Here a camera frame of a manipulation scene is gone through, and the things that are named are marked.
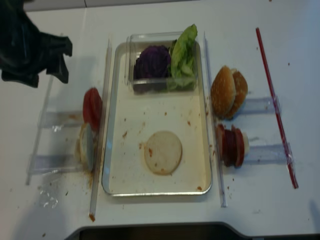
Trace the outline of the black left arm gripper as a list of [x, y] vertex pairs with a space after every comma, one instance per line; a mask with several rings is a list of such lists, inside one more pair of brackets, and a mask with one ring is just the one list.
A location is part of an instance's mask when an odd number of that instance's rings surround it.
[[[48, 54], [58, 54], [50, 61]], [[37, 88], [39, 73], [69, 82], [64, 56], [73, 55], [73, 44], [67, 36], [40, 32], [24, 11], [22, 0], [0, 2], [0, 70], [5, 82], [16, 82]]]

